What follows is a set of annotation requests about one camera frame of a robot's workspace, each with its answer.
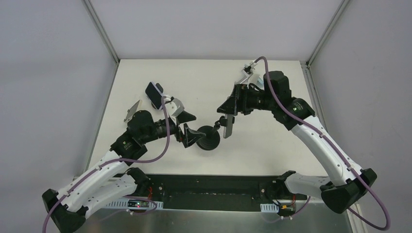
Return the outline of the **black gooseneck phone stand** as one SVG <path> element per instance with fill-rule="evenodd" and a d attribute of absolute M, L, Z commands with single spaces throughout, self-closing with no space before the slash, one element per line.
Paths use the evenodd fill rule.
<path fill-rule="evenodd" d="M 214 126 L 202 126 L 197 131 L 204 133 L 205 136 L 202 136 L 197 142 L 197 146 L 206 151 L 214 150 L 219 146 L 220 143 L 220 134 L 218 129 L 221 126 L 225 126 L 225 118 L 221 116 L 219 120 L 217 120 Z"/>

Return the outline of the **black phone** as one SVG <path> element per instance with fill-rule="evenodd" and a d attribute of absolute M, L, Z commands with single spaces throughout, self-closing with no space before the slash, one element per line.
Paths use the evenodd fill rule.
<path fill-rule="evenodd" d="M 233 115 L 225 115 L 225 126 L 223 130 L 223 138 L 229 138 L 232 135 L 233 132 L 233 125 L 234 125 L 234 120 L 235 117 Z"/>

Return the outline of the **light blue cased phone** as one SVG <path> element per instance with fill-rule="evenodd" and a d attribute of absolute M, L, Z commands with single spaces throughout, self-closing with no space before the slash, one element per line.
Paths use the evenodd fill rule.
<path fill-rule="evenodd" d="M 260 89 L 264 89 L 264 80 L 259 75 L 252 77 L 251 83 L 255 84 Z"/>

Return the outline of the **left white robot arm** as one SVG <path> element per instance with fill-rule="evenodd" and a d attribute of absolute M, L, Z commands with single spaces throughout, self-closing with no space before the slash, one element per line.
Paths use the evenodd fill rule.
<path fill-rule="evenodd" d="M 196 116 L 182 112 L 183 128 L 170 117 L 155 122 L 150 112 L 140 110 L 127 123 L 126 131 L 110 146 L 105 156 L 93 167 L 67 186 L 48 189 L 42 199 L 48 213 L 62 233 L 77 231 L 97 210 L 124 196 L 149 193 L 150 179 L 133 163 L 143 163 L 140 157 L 147 152 L 146 143 L 175 135 L 185 148 L 192 146 L 205 133 L 192 130 L 188 121 Z"/>

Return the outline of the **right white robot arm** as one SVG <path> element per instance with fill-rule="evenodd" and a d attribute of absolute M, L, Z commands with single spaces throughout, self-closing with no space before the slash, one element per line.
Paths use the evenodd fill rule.
<path fill-rule="evenodd" d="M 276 180 L 276 194 L 282 199 L 293 194 L 316 197 L 333 212 L 343 213 L 367 193 L 365 185 L 372 186 L 376 173 L 371 168 L 361 168 L 340 147 L 331 146 L 333 140 L 314 110 L 305 100 L 292 96 L 289 79 L 283 72 L 270 71 L 268 77 L 263 89 L 254 84 L 235 84 L 217 112 L 236 116 L 253 110 L 270 111 L 307 146 L 327 173 L 326 177 L 317 177 L 288 171 Z"/>

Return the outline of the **silver metal phone stand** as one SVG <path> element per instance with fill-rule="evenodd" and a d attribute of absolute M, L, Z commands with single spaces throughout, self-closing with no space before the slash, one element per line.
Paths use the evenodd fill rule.
<path fill-rule="evenodd" d="M 246 72 L 246 71 L 242 71 L 241 72 L 241 76 L 238 80 L 236 80 L 234 82 L 234 84 L 245 84 L 245 85 L 249 85 L 250 79 L 253 76 L 253 73 L 250 72 Z"/>

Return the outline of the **round wooden base stand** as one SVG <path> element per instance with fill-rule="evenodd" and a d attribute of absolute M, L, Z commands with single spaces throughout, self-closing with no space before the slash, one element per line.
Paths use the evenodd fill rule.
<path fill-rule="evenodd" d="M 162 109 L 161 100 L 164 97 L 164 89 L 160 83 L 150 82 L 150 86 L 151 86 L 150 100 L 152 103 L 152 107 L 155 108 L 156 110 L 161 110 Z"/>

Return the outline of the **lilac cased phone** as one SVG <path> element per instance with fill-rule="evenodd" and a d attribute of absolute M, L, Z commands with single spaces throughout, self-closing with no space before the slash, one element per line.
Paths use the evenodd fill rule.
<path fill-rule="evenodd" d="M 162 109 L 161 99 L 163 97 L 164 89 L 159 83 L 149 82 L 146 89 L 145 94 L 151 105 L 156 110 Z"/>

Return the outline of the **cream cased phone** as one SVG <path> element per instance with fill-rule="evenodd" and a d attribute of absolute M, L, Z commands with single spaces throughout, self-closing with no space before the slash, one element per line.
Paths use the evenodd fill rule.
<path fill-rule="evenodd" d="M 139 107 L 142 104 L 142 100 L 138 100 L 137 102 L 135 102 L 128 110 L 127 110 L 127 114 L 126 117 L 124 118 L 123 122 L 127 123 L 129 122 L 133 115 L 138 111 Z"/>

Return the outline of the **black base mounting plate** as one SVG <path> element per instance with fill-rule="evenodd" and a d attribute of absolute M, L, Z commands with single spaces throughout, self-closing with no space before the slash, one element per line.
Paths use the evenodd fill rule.
<path fill-rule="evenodd" d="M 163 209 L 259 212 L 261 204 L 275 200 L 305 202 L 304 194 L 292 194 L 277 176 L 161 175 L 149 174 L 132 197 L 150 197 Z"/>

